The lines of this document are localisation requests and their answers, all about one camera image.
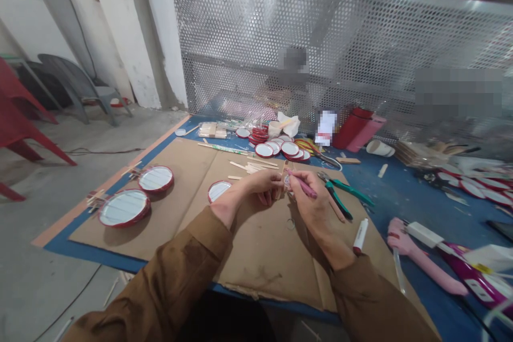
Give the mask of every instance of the chair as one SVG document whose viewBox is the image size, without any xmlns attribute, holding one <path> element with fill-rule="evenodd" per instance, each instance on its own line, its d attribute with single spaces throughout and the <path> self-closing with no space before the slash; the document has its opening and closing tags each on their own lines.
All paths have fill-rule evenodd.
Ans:
<svg viewBox="0 0 513 342">
<path fill-rule="evenodd" d="M 119 99 L 127 110 L 128 116 L 132 117 L 127 104 L 115 88 L 95 86 L 91 78 L 78 65 L 65 58 L 46 53 L 41 53 L 37 57 L 59 79 L 85 124 L 89 124 L 89 119 L 82 100 L 97 100 L 103 112 L 108 114 L 113 126 L 118 125 L 111 107 L 113 98 Z"/>
<path fill-rule="evenodd" d="M 16 191 L 11 190 L 5 184 L 0 183 L 0 195 L 3 195 L 6 198 L 9 198 L 14 201 L 24 201 L 25 197 L 23 195 L 19 195 Z"/>
<path fill-rule="evenodd" d="M 61 159 L 76 166 L 76 163 L 23 116 L 9 97 L 0 90 L 0 148 L 7 147 L 30 161 L 43 159 L 23 141 L 27 138 L 34 139 Z"/>
<path fill-rule="evenodd" d="M 11 66 L 2 58 L 0 58 L 0 90 L 4 92 L 9 99 L 25 99 L 41 111 L 53 124 L 59 124 L 57 120 L 55 120 L 55 117 L 20 83 Z"/>
</svg>

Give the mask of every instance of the white cup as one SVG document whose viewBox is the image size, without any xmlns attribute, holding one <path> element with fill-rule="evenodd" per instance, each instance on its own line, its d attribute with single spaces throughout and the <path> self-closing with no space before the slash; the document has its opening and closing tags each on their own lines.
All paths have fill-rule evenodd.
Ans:
<svg viewBox="0 0 513 342">
<path fill-rule="evenodd" d="M 269 122 L 269 130 L 267 131 L 267 134 L 269 135 L 269 139 L 278 137 L 282 133 L 282 129 L 279 128 L 280 124 L 281 123 L 278 121 Z"/>
<path fill-rule="evenodd" d="M 380 155 L 389 158 L 395 154 L 395 148 L 390 147 L 381 140 L 375 139 L 367 144 L 367 152 L 373 155 Z"/>
</svg>

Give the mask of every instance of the gray plastic chair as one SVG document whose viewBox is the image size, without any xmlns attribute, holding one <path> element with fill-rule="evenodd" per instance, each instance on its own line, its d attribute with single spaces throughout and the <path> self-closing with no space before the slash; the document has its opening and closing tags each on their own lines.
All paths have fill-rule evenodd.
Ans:
<svg viewBox="0 0 513 342">
<path fill-rule="evenodd" d="M 118 125 L 111 107 L 111 100 L 113 98 L 119 99 L 125 110 L 127 110 L 128 115 L 132 117 L 128 106 L 115 88 L 95 86 L 87 73 L 68 59 L 46 53 L 40 53 L 37 57 L 61 82 L 85 124 L 89 124 L 89 118 L 82 105 L 83 100 L 97 100 L 103 112 L 108 114 L 113 126 Z"/>
</svg>

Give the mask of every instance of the pen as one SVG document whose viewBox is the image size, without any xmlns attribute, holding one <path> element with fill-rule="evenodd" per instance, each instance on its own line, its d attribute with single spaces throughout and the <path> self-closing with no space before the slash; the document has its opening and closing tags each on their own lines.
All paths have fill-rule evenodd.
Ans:
<svg viewBox="0 0 513 342">
<path fill-rule="evenodd" d="M 356 239 L 353 244 L 353 252 L 356 255 L 360 255 L 362 253 L 363 241 L 365 240 L 365 234 L 367 232 L 367 227 L 369 226 L 369 219 L 365 218 L 360 223 L 360 228 L 358 228 L 358 233 L 356 234 Z"/>
</svg>

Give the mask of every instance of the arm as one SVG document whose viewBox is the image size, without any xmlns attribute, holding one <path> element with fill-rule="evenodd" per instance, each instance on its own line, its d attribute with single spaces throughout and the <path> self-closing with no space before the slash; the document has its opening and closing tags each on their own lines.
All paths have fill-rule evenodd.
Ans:
<svg viewBox="0 0 513 342">
<path fill-rule="evenodd" d="M 296 177 L 317 192 L 317 199 L 304 194 Z M 334 236 L 328 221 L 329 194 L 317 176 L 295 172 L 290 184 L 301 217 L 331 265 L 333 294 L 351 341 L 439 341 L 411 302 L 377 274 L 369 257 L 357 257 Z"/>
<path fill-rule="evenodd" d="M 172 341 L 212 281 L 231 245 L 229 231 L 242 201 L 258 193 L 272 204 L 279 173 L 258 172 L 234 184 L 155 256 L 101 312 L 78 319 L 64 342 Z"/>
</svg>

